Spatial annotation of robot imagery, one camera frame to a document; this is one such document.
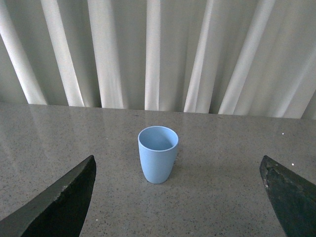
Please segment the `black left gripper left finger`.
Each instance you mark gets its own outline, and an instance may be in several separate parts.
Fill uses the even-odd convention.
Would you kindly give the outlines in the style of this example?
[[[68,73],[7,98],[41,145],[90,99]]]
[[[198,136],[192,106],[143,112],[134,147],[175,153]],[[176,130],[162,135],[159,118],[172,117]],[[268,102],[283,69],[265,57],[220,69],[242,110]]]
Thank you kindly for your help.
[[[96,161],[89,156],[0,222],[2,237],[78,237],[90,205]]]

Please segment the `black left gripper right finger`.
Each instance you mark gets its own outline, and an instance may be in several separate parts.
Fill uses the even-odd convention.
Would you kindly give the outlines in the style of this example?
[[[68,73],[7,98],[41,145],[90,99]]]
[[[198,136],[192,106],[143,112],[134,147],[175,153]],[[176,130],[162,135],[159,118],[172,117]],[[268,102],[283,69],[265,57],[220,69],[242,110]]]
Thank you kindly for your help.
[[[316,235],[316,186],[269,156],[260,175],[274,212],[288,237]]]

